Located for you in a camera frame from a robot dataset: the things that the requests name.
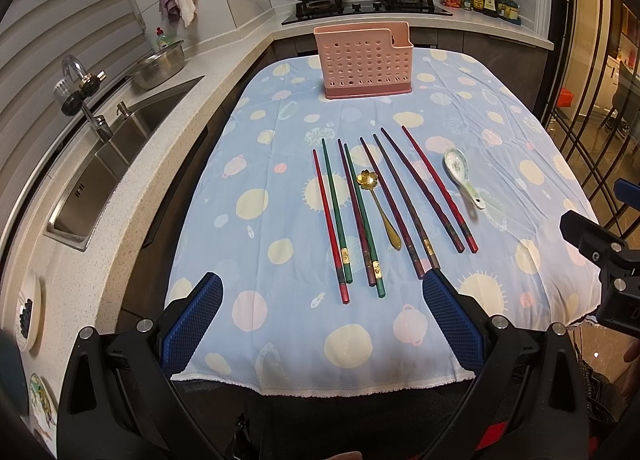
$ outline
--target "black cooktop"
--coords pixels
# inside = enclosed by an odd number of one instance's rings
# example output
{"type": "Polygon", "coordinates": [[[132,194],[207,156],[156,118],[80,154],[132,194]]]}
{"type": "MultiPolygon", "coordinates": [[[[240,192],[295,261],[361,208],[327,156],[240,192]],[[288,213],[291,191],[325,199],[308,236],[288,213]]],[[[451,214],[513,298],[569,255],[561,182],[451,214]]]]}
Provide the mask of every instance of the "black cooktop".
{"type": "Polygon", "coordinates": [[[414,12],[417,14],[437,14],[453,16],[450,12],[438,7],[433,0],[381,0],[379,2],[343,3],[342,0],[321,0],[318,2],[296,3],[296,12],[282,24],[299,21],[333,18],[335,16],[352,16],[354,14],[376,14],[378,12],[414,12]]]}

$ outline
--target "blue tablecloth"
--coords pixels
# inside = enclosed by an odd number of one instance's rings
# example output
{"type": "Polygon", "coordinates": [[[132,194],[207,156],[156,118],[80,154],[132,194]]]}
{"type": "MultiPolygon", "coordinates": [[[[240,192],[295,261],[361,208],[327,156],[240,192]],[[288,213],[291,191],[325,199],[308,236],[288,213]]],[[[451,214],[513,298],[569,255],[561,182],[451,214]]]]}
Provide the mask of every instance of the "blue tablecloth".
{"type": "MultiPolygon", "coordinates": [[[[318,56],[273,64],[252,80],[201,176],[180,235],[166,302],[186,296],[207,271],[222,278],[224,300],[187,368],[174,379],[330,396],[424,388],[472,376],[456,361],[427,308],[406,249],[389,245],[369,193],[364,201],[386,297],[379,299],[367,284],[339,137],[351,148],[356,170],[371,169],[358,138],[373,144],[417,248],[420,242],[372,139],[380,127],[414,163],[459,230],[401,125],[410,129],[478,242],[477,254],[456,252],[381,136],[442,271],[460,292],[474,296],[490,315],[501,313],[532,329],[568,323],[596,307],[596,268],[559,232],[567,209],[595,219],[593,211],[539,122],[467,55],[414,49],[412,84],[410,94],[330,101],[318,56]],[[340,301],[313,164],[312,148],[322,156],[323,137],[354,272],[348,305],[340,301]],[[451,146],[466,154],[484,211],[466,203],[444,171],[442,153],[451,146]]],[[[378,197],[392,219],[382,190],[378,197]]]]}

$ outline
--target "speckled countertop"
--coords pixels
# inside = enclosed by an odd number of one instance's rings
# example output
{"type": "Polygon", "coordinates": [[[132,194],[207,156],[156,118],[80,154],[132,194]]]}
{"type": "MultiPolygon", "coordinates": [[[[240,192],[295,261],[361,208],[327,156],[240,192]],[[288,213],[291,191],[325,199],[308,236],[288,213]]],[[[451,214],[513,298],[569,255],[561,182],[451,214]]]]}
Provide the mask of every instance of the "speckled countertop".
{"type": "Polygon", "coordinates": [[[100,332],[114,330],[138,251],[175,173],[232,87],[273,40],[311,34],[320,24],[401,20],[411,26],[479,32],[553,49],[551,42],[524,27],[461,10],[451,17],[375,14],[281,26],[282,20],[282,16],[274,16],[270,11],[235,32],[188,49],[190,59],[185,68],[161,87],[142,93],[127,84],[105,104],[100,112],[111,122],[118,101],[131,104],[204,76],[133,161],[106,205],[85,252],[57,243],[42,233],[53,205],[97,140],[95,135],[84,127],[42,183],[14,240],[0,300],[2,327],[12,329],[22,278],[30,268],[36,272],[44,291],[44,316],[36,345],[23,354],[22,360],[27,378],[33,372],[38,373],[56,399],[79,329],[91,325],[100,332]]]}

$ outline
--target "spoon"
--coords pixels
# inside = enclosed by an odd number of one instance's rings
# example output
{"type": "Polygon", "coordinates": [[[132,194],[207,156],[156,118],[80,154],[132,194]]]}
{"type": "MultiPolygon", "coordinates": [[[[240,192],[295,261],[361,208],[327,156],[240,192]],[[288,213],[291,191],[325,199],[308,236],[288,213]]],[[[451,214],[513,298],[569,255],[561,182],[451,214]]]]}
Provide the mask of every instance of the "spoon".
{"type": "Polygon", "coordinates": [[[385,224],[386,235],[389,237],[389,241],[391,242],[393,248],[395,250],[400,250],[402,248],[402,241],[400,240],[400,236],[398,236],[398,233],[389,221],[389,218],[386,217],[385,212],[382,210],[380,202],[378,202],[378,197],[373,191],[373,188],[378,185],[378,176],[373,171],[365,169],[360,175],[356,177],[356,180],[358,181],[358,184],[361,188],[371,191],[373,199],[376,201],[378,211],[380,212],[380,216],[382,216],[382,221],[385,224]]]}
{"type": "Polygon", "coordinates": [[[453,181],[462,186],[466,192],[469,193],[474,205],[478,209],[484,209],[486,207],[484,200],[480,198],[478,190],[473,187],[471,182],[469,182],[469,165],[466,162],[465,155],[462,151],[457,150],[456,148],[449,148],[445,151],[444,166],[447,168],[447,172],[453,181]]]}

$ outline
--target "table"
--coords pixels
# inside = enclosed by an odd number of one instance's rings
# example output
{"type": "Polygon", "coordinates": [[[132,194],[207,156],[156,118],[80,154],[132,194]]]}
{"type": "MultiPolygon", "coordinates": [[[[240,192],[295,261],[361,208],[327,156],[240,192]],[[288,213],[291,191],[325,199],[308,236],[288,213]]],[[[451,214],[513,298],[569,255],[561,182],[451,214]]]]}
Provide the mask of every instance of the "table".
{"type": "MultiPolygon", "coordinates": [[[[427,308],[404,245],[398,252],[388,244],[370,194],[364,200],[386,297],[379,299],[367,284],[337,138],[349,145],[356,170],[371,169],[358,138],[370,144],[419,243],[372,139],[374,132],[380,136],[380,127],[453,221],[401,130],[407,126],[478,242],[477,254],[456,252],[382,136],[442,271],[460,292],[474,296],[490,315],[504,314],[531,329],[569,323],[597,306],[597,269],[559,232],[568,209],[595,216],[539,122],[468,55],[415,48],[412,84],[410,94],[328,100],[318,56],[278,62],[252,80],[210,156],[180,235],[166,302],[186,296],[207,271],[222,278],[224,298],[187,368],[174,380],[220,380],[263,394],[335,396],[428,388],[472,377],[427,308]],[[340,300],[313,164],[312,148],[322,155],[323,137],[354,272],[348,305],[340,300]],[[487,204],[482,212],[465,201],[444,171],[442,153],[452,146],[466,154],[472,181],[487,204]]],[[[382,190],[378,196],[391,217],[382,190]]],[[[421,257],[428,268],[424,253],[421,257]]]]}

